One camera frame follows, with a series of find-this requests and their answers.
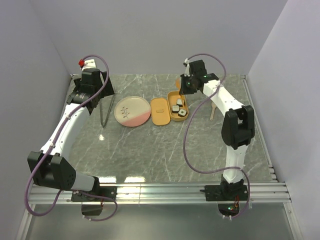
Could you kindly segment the metal serving tongs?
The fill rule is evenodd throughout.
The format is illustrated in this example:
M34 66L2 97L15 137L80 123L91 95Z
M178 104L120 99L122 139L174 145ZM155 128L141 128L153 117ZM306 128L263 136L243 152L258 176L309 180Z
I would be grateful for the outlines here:
M99 118L100 125L105 128L111 114L112 107L115 101L115 94L107 96L99 100Z

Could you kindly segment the sushi roll white top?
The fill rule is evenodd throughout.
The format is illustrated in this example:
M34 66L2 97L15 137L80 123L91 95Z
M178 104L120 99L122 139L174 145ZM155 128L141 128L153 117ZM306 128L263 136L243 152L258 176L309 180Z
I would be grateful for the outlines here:
M176 104L179 106L179 107L182 107L184 105L184 101L181 99L181 98L178 98L177 101L176 101Z

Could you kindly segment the sushi roll green centre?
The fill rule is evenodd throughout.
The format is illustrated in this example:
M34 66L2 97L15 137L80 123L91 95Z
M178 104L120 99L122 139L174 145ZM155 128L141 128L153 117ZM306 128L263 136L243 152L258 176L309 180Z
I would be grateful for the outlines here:
M179 105L173 105L171 108L172 113L177 114L180 111Z

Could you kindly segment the orange lunch box base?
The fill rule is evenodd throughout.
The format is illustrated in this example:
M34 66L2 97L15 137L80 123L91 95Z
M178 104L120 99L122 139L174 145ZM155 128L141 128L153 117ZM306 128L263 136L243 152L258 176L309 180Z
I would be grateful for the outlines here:
M187 111L187 116L179 117L178 113L172 113L172 106L177 105L177 99L183 100L184 103L183 103L183 106L180 107L180 109L185 109ZM177 90L170 91L167 94L167 103L168 103L168 107L169 107L169 115L170 115L171 120L173 120L175 122L181 122L181 121L185 121L188 118L189 109L188 109L188 105L187 105L187 100L184 95L178 94Z

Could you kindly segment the sushi roll red centre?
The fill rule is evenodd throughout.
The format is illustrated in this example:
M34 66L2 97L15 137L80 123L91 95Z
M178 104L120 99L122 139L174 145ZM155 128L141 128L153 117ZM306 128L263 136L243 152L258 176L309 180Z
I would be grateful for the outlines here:
M184 118L185 116L187 116L187 114L188 114L188 112L183 108L180 108L178 111L178 116L181 118Z

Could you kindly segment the beige plastic spoon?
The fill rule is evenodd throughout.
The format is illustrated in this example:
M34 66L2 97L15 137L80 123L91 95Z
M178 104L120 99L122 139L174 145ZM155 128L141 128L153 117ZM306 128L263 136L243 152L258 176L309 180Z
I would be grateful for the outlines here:
M215 111L216 111L216 104L211 102L211 114L209 120L212 121L214 119Z

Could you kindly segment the orange lunch box lid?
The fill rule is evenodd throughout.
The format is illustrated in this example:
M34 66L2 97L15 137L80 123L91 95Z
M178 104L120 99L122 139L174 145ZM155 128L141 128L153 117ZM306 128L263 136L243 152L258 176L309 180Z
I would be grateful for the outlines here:
M153 98L150 101L151 119L156 126L164 126L170 123L171 117L168 102L163 97Z

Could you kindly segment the orange plastic fork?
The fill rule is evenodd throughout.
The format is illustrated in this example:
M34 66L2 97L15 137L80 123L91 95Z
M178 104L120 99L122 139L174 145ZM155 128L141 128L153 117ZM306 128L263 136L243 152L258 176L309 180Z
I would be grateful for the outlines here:
M180 81L180 80L181 80L180 78L177 78L177 79L175 80L175 86L176 86L176 88L177 88L178 94L180 94L180 89L181 89L181 81Z

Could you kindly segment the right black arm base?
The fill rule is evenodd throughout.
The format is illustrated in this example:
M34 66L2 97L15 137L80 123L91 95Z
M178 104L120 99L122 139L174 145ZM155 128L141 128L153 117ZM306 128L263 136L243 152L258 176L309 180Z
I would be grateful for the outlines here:
M199 191L204 193L206 202L216 202L219 213L229 220L239 217L249 207L251 188L243 181L205 185Z

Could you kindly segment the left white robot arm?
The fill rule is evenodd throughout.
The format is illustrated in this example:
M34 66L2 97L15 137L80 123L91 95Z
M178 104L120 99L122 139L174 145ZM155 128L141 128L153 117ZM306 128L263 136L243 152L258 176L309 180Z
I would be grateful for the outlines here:
M81 128L100 100L113 95L114 89L109 73L97 68L84 69L74 84L53 134L40 151L28 155L28 182L62 191L83 191L89 201L96 201L101 195L97 177L77 172L68 158Z

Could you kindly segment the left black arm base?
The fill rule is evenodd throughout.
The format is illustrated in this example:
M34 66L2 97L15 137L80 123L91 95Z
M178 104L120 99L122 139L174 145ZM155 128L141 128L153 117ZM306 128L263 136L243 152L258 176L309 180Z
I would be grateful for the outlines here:
M97 192L73 191L72 203L81 204L81 213L86 217L98 217L101 215L105 203L114 203L117 196L116 186L102 186Z

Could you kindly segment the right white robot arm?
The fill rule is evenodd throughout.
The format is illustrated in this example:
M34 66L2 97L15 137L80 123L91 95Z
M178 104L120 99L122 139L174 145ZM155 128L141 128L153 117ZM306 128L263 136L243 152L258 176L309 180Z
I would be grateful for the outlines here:
M220 187L220 194L226 200L238 194L235 183L244 178L245 155L255 136L255 113L251 105L236 100L223 86L223 80L214 73L208 73L203 60L190 61L186 58L181 75L181 95L200 91L216 106L223 115L221 137L226 145L226 160L223 180L227 183Z

